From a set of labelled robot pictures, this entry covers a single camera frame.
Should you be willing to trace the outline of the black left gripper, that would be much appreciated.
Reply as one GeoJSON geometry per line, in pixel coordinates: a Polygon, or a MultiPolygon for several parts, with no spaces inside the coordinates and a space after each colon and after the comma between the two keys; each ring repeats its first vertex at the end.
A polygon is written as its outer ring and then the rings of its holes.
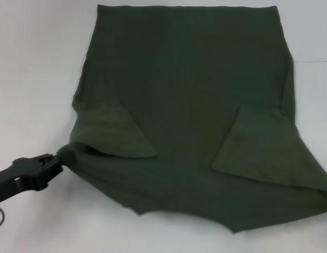
{"type": "Polygon", "coordinates": [[[36,160],[18,159],[0,171],[0,203],[24,191],[44,190],[63,171],[57,155],[46,153],[37,156],[36,160]]]}

